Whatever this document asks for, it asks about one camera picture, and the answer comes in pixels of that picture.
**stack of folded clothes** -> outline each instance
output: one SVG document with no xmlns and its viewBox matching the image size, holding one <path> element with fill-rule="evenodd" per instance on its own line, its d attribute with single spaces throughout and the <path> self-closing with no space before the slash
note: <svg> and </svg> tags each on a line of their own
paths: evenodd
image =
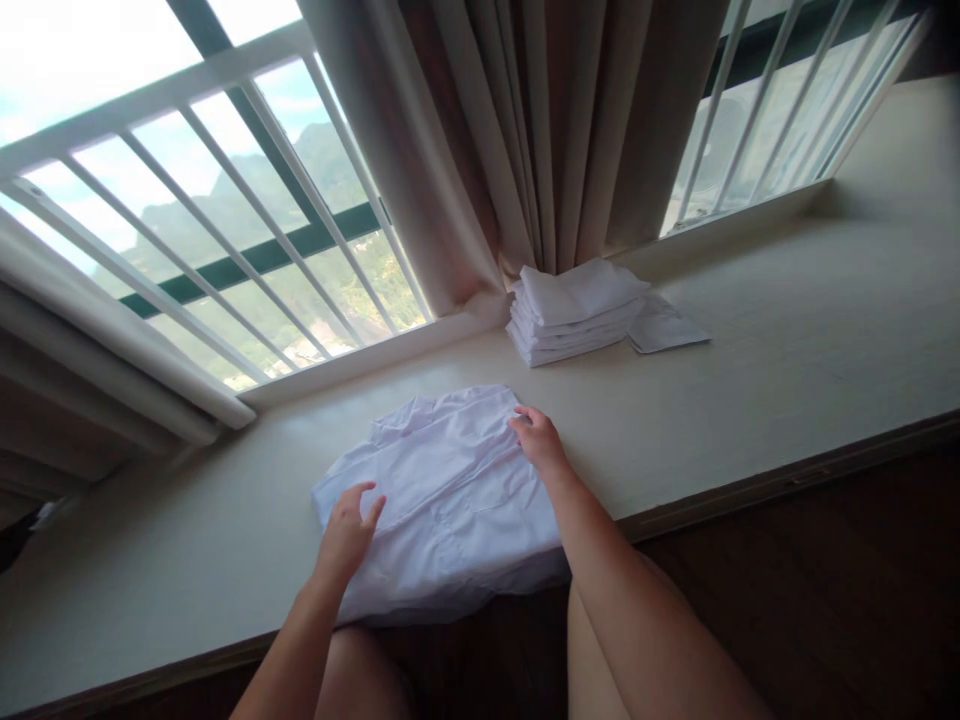
<svg viewBox="0 0 960 720">
<path fill-rule="evenodd" d="M 529 367 L 599 350 L 626 336 L 648 287 L 601 258 L 557 276 L 524 267 L 507 333 Z"/>
</svg>

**window ledge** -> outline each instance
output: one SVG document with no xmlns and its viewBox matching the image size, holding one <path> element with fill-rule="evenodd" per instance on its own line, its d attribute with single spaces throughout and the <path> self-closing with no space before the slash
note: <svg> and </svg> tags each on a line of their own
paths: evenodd
<svg viewBox="0 0 960 720">
<path fill-rule="evenodd" d="M 512 296 L 480 294 L 460 312 L 370 345 L 292 375 L 245 390 L 238 397 L 258 412 L 320 392 L 329 387 L 389 367 L 458 340 L 503 327 L 510 319 Z"/>
</svg>

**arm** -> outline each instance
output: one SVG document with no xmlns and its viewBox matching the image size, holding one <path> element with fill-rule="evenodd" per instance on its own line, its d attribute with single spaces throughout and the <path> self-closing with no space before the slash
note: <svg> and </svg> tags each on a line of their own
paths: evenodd
<svg viewBox="0 0 960 720">
<path fill-rule="evenodd" d="M 354 485 L 330 513 L 313 574 L 297 594 L 232 720 L 313 718 L 340 601 L 363 562 L 387 501 L 381 496 L 366 520 L 360 516 L 360 496 L 375 486 Z"/>
<path fill-rule="evenodd" d="M 747 679 L 693 611 L 620 534 L 536 408 L 517 442 L 550 495 L 573 582 L 631 717 L 768 718 Z"/>
</svg>

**folded white shirt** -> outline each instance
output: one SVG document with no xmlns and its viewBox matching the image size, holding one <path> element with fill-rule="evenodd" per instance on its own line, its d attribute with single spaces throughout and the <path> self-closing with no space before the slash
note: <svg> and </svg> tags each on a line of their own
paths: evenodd
<svg viewBox="0 0 960 720">
<path fill-rule="evenodd" d="M 636 300 L 650 287 L 603 258 L 556 276 L 524 266 L 520 279 L 530 314 L 546 326 L 582 322 Z"/>
<path fill-rule="evenodd" d="M 681 345 L 710 340 L 710 334 L 684 317 L 673 305 L 652 290 L 636 320 L 630 326 L 630 344 L 638 353 L 654 353 Z"/>
<path fill-rule="evenodd" d="M 567 358 L 575 357 L 576 355 L 583 355 L 584 353 L 605 348 L 608 345 L 613 345 L 614 343 L 620 342 L 626 336 L 626 332 L 624 330 L 620 330 L 618 332 L 608 333 L 603 337 L 596 338 L 588 343 L 578 344 L 574 347 L 560 349 L 537 349 L 529 348 L 524 344 L 523 337 L 520 335 L 519 330 L 517 330 L 516 323 L 514 323 L 513 320 L 507 323 L 507 334 L 510 336 L 510 339 L 513 340 L 513 344 L 517 347 L 517 352 L 520 353 L 520 357 L 523 358 L 523 361 L 527 364 L 527 367 L 531 368 L 557 362 L 558 360 L 566 360 Z"/>
<path fill-rule="evenodd" d="M 507 425 L 519 404 L 503 385 L 414 398 L 374 421 L 370 440 L 313 489 L 318 517 L 348 487 L 387 504 L 350 581 L 339 624 L 450 621 L 498 593 L 529 593 L 566 574 L 550 498 Z"/>
<path fill-rule="evenodd" d="M 604 338 L 615 337 L 618 340 L 622 339 L 626 336 L 627 330 L 630 329 L 633 318 L 625 321 L 621 320 L 617 323 L 610 323 L 609 325 L 593 327 L 589 330 L 581 330 L 580 332 L 570 333 L 568 335 L 544 335 L 542 337 L 532 336 L 530 334 L 530 325 L 522 319 L 514 317 L 511 322 L 524 348 L 528 350 L 567 350 L 569 348 L 593 345 L 596 341 L 603 340 Z"/>
<path fill-rule="evenodd" d="M 516 300 L 514 300 L 510 306 L 511 317 L 523 328 L 524 334 L 537 338 L 572 335 L 583 332 L 584 330 L 607 327 L 616 323 L 630 323 L 637 316 L 637 313 L 640 312 L 641 307 L 643 307 L 643 296 L 641 296 L 612 310 L 607 310 L 599 315 L 587 318 L 586 320 L 547 326 L 539 324 L 537 318 L 533 315 L 523 283 L 517 282 L 514 284 L 513 291 L 516 295 Z"/>
</svg>

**beige curtain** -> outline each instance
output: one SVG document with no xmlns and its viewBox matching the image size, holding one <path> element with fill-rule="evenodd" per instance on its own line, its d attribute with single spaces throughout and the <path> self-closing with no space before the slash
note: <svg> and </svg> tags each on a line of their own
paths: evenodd
<svg viewBox="0 0 960 720">
<path fill-rule="evenodd" d="M 255 414 L 0 213 L 0 526 Z"/>
<path fill-rule="evenodd" d="M 299 2 L 437 314 L 658 237 L 726 2 Z"/>
</svg>

